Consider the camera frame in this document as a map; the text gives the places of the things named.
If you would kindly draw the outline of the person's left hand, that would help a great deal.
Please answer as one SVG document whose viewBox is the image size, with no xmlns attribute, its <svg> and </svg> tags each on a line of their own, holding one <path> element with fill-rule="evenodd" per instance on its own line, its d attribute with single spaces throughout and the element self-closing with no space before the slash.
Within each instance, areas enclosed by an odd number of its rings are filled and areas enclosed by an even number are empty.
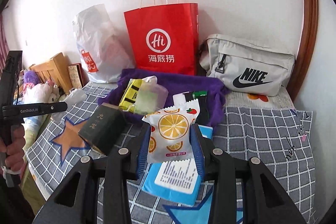
<svg viewBox="0 0 336 224">
<path fill-rule="evenodd" d="M 10 168 L 13 172 L 21 170 L 24 160 L 25 152 L 23 147 L 25 146 L 25 129 L 19 124 L 11 127 L 11 136 L 14 138 L 10 145 L 5 145 L 1 139 L 1 153 L 5 153 L 8 157 L 5 160 L 7 168 Z"/>
</svg>

